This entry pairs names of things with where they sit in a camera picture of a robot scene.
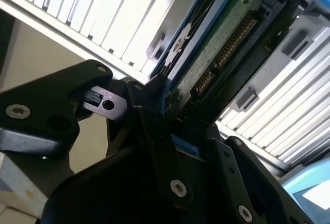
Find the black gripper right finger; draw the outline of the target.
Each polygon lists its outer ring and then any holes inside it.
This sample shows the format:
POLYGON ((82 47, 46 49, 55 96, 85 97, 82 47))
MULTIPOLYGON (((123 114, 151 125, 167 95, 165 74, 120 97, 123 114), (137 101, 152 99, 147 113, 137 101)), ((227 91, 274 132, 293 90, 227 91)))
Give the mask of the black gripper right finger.
POLYGON ((239 138, 208 130, 203 158, 224 223, 309 223, 309 217, 239 138))

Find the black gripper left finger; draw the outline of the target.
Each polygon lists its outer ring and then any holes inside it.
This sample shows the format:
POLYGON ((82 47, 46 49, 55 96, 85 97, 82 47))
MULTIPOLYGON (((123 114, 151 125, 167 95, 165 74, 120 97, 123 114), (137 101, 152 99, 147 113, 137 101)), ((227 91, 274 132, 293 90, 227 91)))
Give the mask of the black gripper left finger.
POLYGON ((107 190, 151 195, 174 206, 189 206, 193 194, 162 113, 154 99, 165 77, 142 85, 117 80, 96 60, 87 60, 1 94, 1 150, 47 158, 67 155, 79 135, 79 121, 98 114, 114 126, 117 153, 136 147, 137 175, 124 179, 105 163, 69 179, 57 196, 100 202, 107 190))

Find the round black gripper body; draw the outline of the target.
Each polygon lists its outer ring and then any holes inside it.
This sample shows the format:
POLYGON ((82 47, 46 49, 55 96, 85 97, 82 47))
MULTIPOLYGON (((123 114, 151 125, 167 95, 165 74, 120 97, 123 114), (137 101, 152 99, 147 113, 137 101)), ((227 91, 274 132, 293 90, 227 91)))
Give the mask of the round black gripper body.
POLYGON ((223 197, 208 165, 180 153, 193 191, 187 210, 160 197, 155 177, 135 147, 66 179, 49 197, 42 223, 226 223, 223 197))

